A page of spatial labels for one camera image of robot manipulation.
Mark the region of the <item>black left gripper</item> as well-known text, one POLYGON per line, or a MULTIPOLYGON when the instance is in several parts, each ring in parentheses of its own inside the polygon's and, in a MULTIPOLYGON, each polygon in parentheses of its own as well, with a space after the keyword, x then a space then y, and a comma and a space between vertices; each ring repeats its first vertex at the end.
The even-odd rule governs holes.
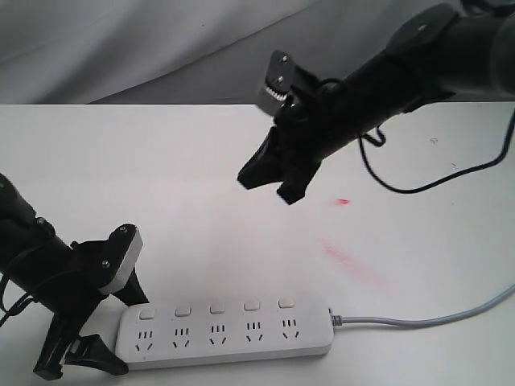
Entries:
MULTIPOLYGON (((33 372, 45 380, 58 380, 63 366, 92 368, 108 374, 127 374, 118 358, 98 334, 81 336, 80 330, 106 296, 94 282, 101 276, 104 241, 73 242, 64 247, 64 264, 36 285, 35 300, 52 313, 52 320, 33 372)), ((126 306, 148 304, 136 270, 113 296, 126 306)))

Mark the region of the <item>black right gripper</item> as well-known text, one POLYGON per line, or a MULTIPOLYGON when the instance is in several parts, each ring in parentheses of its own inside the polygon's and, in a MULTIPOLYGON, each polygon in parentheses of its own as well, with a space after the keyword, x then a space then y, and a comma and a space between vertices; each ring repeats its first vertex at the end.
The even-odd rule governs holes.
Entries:
POLYGON ((282 183, 277 194, 292 205, 303 199, 321 162, 349 142, 386 143, 381 120, 370 118, 365 97, 347 81, 320 79, 294 66, 283 76, 286 99, 274 126, 237 174, 245 189, 282 183))

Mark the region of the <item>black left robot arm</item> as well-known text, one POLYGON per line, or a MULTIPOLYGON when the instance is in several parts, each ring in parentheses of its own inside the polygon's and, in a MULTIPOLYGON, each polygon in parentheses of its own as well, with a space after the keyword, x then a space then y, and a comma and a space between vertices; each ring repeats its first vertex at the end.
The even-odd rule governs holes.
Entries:
POLYGON ((14 184, 1 177, 1 287, 14 282, 24 294, 1 308, 2 322, 32 303, 52 319, 33 372, 45 380, 62 377, 64 365, 97 369, 114 376, 128 372, 99 335, 80 335, 99 304, 114 296, 127 306, 148 301, 135 265, 142 238, 123 224, 105 240, 65 244, 51 223, 39 217, 14 184))

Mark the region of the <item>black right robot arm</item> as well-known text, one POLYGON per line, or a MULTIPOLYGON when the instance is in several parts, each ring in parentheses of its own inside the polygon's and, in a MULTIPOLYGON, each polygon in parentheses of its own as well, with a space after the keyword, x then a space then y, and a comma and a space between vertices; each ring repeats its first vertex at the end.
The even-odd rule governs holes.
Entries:
POLYGON ((381 125, 391 117, 466 96, 514 98, 511 1, 432 6, 344 79, 320 79, 274 51, 257 100, 273 124, 238 182, 246 189, 275 183, 286 203, 296 203, 336 151, 351 142, 381 147, 381 125))

